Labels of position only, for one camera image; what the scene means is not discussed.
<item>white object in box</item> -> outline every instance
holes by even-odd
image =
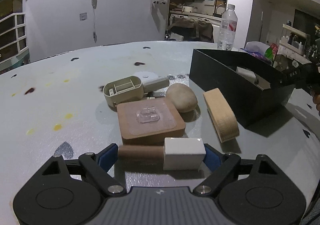
[[[163,170],[197,170],[205,157],[200,138],[170,138],[164,140]]]

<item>shelf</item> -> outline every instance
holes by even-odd
[[[292,46],[292,45],[290,45],[290,44],[288,44],[288,43],[286,43],[286,42],[283,42],[282,40],[279,41],[279,44],[280,44],[280,45],[283,45],[284,47],[289,48],[289,49],[292,50],[293,52],[296,52],[297,54],[301,55],[301,54],[300,54],[301,51],[300,51],[298,48],[296,48],[296,47],[294,47],[294,46]]]
[[[296,28],[290,27],[290,26],[288,26],[286,24],[283,24],[282,28],[285,28],[285,29],[297,34],[298,36],[301,36],[301,37],[307,39],[307,34],[302,32],[302,31],[300,31],[300,30],[298,30],[298,29],[296,29]]]

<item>wooden stone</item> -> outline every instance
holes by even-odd
[[[198,105],[195,93],[182,83],[170,85],[166,97],[171,100],[178,112],[191,112]]]

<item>beige plastic container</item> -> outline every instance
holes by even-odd
[[[139,101],[143,98],[143,85],[139,77],[130,76],[111,83],[103,88],[103,94],[110,107],[120,103]]]

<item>kitchen counter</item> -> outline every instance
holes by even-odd
[[[171,13],[174,14],[180,14],[180,15],[187,15],[187,16],[195,16],[195,17],[203,17],[211,20],[218,20],[221,21],[221,18],[219,17],[214,17],[210,15],[205,15],[205,14],[200,14],[200,13],[192,13],[192,12],[176,12],[176,11],[170,11]]]

